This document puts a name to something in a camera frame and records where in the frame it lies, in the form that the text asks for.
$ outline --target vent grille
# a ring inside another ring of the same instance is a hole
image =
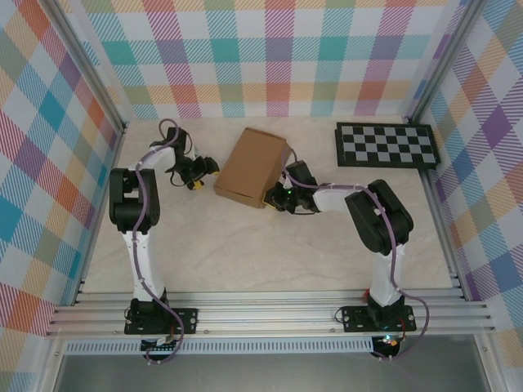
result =
[[[69,341],[66,355],[144,354],[140,340]],[[368,353],[373,350],[371,337],[191,339],[187,338],[179,354],[306,354]],[[154,349],[168,354],[171,350]]]

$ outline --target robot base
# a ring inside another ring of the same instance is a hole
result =
[[[165,293],[160,298],[165,303]],[[172,308],[180,316],[184,333],[196,333],[198,309]],[[155,301],[139,301],[134,298],[125,314],[125,335],[177,335],[181,327],[173,316]]]
[[[394,320],[388,325],[378,328],[369,314],[369,306],[344,306],[341,309],[344,332],[413,332],[416,331],[412,307],[402,306]]]

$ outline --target black mounting plate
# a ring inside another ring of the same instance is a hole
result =
[[[198,309],[196,308],[171,308],[183,322],[184,333],[186,335],[194,335],[196,333],[196,325],[198,324]],[[148,327],[139,317],[135,317],[132,323],[128,321],[125,323],[123,333],[125,335],[171,335],[171,325],[174,325],[174,334],[179,335],[181,328],[180,324],[172,318],[172,323],[166,323],[164,327],[157,326]]]
[[[367,305],[342,307],[341,321],[343,322],[344,332],[403,332],[404,329],[399,321],[400,319],[403,319],[405,323],[405,332],[416,331],[416,320],[412,307],[408,305],[404,305],[398,313],[398,323],[392,324],[388,329],[378,329],[376,327],[369,315]]]

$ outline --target aluminum frame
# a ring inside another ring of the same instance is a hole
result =
[[[125,141],[125,135],[127,132],[127,125],[123,129],[123,133],[118,135],[118,139],[116,140],[115,147],[114,147],[114,156],[113,156],[113,162],[111,163],[112,170],[116,163],[118,162],[120,158],[120,154],[122,153],[123,149],[123,142]],[[80,275],[74,280],[73,285],[76,287],[76,290],[69,294],[69,297],[67,298],[66,303],[69,303],[71,305],[74,304],[76,301],[76,296],[78,295],[78,292],[80,291],[80,287],[83,285],[83,282],[85,281],[85,278],[87,277],[87,272],[89,271],[89,265],[91,264],[91,258],[92,254],[95,251],[95,245],[96,240],[98,239],[98,234],[100,233],[100,227],[101,222],[104,219],[104,213],[105,213],[105,206],[107,205],[107,202],[109,200],[109,177],[104,189],[104,193],[101,197],[101,207],[98,210],[98,213],[95,216],[94,225],[91,237],[89,238],[89,244],[87,245],[87,251],[84,256],[84,262],[82,264],[82,270],[80,272]]]
[[[408,290],[427,301],[431,310],[428,334],[483,334],[495,330],[483,302],[466,301],[457,276],[450,289]],[[168,293],[172,307],[199,309],[198,330],[193,338],[380,336],[382,332],[345,333],[336,322],[336,310],[361,305],[363,291],[333,292],[194,292]],[[123,335],[123,313],[131,293],[79,293],[74,306],[61,306],[47,330],[57,339],[136,338]],[[419,333],[424,308],[413,306]]]
[[[67,52],[71,55],[80,73],[86,79],[87,84],[100,102],[102,109],[107,114],[113,127],[118,129],[120,134],[123,134],[125,132],[126,122],[118,112],[118,109],[116,109],[113,99],[107,92],[94,65],[89,60],[89,55],[83,48],[82,43],[78,40],[61,6],[55,0],[42,0],[39,4],[51,21],[52,26],[64,41]]]
[[[420,179],[422,181],[423,188],[425,189],[425,195],[429,208],[431,209],[432,219],[436,225],[436,232],[440,237],[441,248],[447,260],[449,271],[462,283],[461,288],[463,290],[463,296],[468,301],[472,301],[472,294],[470,288],[467,285],[465,279],[465,272],[462,266],[457,262],[457,254],[452,241],[450,239],[450,233],[447,229],[443,220],[443,207],[437,197],[437,192],[434,183],[431,180],[430,174],[426,171],[419,172]],[[510,389],[507,386],[505,377],[499,363],[499,358],[496,356],[494,350],[494,336],[492,334],[475,334],[476,348],[480,353],[481,363],[485,369],[486,382],[490,385],[491,390],[496,392],[508,392]]]
[[[440,62],[436,66],[436,70],[431,75],[425,89],[423,90],[418,104],[414,107],[413,112],[409,115],[410,122],[418,124],[422,116],[428,109],[432,100],[436,96],[438,88],[445,79],[450,68],[458,58],[459,52],[467,41],[469,33],[472,31],[478,18],[483,13],[489,0],[469,0],[467,9],[463,12],[461,20],[458,22],[458,27],[452,34],[445,52],[440,58]]]

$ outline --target gray floor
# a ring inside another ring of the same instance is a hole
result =
[[[162,367],[139,356],[69,356],[55,392],[338,392],[489,390],[471,336],[428,336],[397,363],[369,354],[180,355]]]

